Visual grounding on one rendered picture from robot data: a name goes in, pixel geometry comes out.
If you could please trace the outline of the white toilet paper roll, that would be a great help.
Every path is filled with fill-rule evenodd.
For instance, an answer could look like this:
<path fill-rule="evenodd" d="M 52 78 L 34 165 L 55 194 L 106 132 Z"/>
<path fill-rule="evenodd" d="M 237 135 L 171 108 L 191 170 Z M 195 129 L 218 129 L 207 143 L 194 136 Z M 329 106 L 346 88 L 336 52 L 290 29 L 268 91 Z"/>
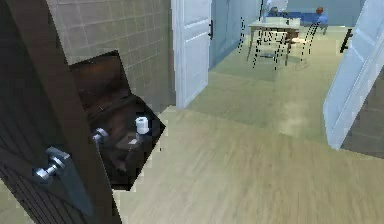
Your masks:
<path fill-rule="evenodd" d="M 144 116 L 138 117 L 135 120 L 136 131 L 140 135 L 144 135 L 149 132 L 149 122 L 148 119 Z"/>

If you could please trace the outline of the white panelled room door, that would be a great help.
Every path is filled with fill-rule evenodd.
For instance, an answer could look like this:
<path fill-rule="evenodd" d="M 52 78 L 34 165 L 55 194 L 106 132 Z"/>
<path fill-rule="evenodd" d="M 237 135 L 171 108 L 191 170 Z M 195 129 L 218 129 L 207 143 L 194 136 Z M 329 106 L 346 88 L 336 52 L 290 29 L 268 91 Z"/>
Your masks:
<path fill-rule="evenodd" d="M 323 103 L 328 145 L 340 149 L 381 70 L 384 0 L 366 0 Z"/>
<path fill-rule="evenodd" d="M 207 86 L 212 0 L 171 0 L 176 107 Z"/>

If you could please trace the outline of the silver round door knob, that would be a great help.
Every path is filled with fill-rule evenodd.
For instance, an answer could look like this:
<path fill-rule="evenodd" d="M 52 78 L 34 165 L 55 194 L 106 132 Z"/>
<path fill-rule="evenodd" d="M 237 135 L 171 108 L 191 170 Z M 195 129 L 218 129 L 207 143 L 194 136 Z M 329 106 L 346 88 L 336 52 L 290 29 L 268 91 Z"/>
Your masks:
<path fill-rule="evenodd" d="M 103 128 L 97 128 L 93 135 L 95 143 L 105 143 L 109 138 L 109 134 Z"/>
<path fill-rule="evenodd" d="M 51 183 L 55 176 L 63 173 L 67 167 L 66 162 L 70 155 L 55 147 L 49 147 L 46 150 L 48 155 L 48 165 L 45 168 L 35 168 L 33 175 L 44 184 Z"/>

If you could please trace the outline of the pale wooden dining table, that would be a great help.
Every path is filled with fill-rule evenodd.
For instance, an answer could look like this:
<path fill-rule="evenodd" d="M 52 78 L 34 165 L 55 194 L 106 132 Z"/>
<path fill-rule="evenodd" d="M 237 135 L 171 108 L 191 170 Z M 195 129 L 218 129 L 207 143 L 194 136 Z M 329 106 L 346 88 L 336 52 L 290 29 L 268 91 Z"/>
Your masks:
<path fill-rule="evenodd" d="M 284 44 L 288 44 L 287 51 L 290 51 L 294 33 L 300 28 L 300 18 L 284 18 L 284 17 L 265 17 L 258 19 L 248 25 L 250 29 L 250 42 L 247 56 L 250 56 L 253 46 L 253 38 L 256 30 L 284 32 L 289 38 L 284 38 Z"/>

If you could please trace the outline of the blue sofa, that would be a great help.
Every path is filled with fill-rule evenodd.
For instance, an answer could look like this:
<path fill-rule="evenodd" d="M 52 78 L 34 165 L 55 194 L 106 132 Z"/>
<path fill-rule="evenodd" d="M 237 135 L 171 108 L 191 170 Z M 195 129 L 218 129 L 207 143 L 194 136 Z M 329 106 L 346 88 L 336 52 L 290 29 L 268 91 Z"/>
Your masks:
<path fill-rule="evenodd" d="M 310 26 L 314 22 L 319 22 L 319 28 L 326 34 L 328 29 L 328 17 L 324 14 L 314 13 L 305 13 L 305 12 L 288 12 L 288 11 L 279 11 L 276 7 L 273 7 L 268 12 L 269 17 L 284 17 L 284 18 L 299 18 L 300 24 L 303 26 Z"/>

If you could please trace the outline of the dark brown room door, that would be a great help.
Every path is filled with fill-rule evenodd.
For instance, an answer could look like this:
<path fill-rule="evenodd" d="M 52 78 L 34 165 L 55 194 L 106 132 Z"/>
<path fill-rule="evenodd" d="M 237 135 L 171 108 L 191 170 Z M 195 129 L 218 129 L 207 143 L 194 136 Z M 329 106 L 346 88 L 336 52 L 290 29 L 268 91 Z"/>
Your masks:
<path fill-rule="evenodd" d="M 0 179 L 35 224 L 122 224 L 46 0 L 0 0 Z"/>

